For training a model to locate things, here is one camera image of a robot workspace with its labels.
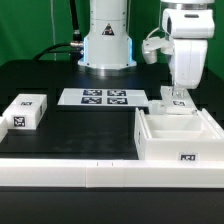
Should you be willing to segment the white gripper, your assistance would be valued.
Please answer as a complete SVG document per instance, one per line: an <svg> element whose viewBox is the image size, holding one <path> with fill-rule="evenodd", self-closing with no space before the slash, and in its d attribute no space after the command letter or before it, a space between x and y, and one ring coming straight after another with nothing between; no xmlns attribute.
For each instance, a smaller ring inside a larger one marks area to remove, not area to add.
<svg viewBox="0 0 224 224"><path fill-rule="evenodd" d="M169 60L173 80L172 96L185 97L185 89L196 89L203 73L207 54L206 40L173 40L173 52Z"/></svg>

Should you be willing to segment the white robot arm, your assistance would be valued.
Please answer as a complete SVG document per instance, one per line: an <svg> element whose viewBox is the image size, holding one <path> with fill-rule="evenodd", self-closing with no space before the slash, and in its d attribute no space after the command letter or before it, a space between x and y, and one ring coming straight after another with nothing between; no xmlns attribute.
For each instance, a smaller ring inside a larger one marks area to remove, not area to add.
<svg viewBox="0 0 224 224"><path fill-rule="evenodd" d="M172 76L171 94L185 95L199 85L208 42L215 23L210 6L215 0L160 0L157 29L162 37L150 32L142 42L142 54L148 64L157 61L157 53L167 56ZM84 56L79 64L97 70L132 67L132 40L127 34L127 0L90 0L90 31L84 38Z"/></svg>

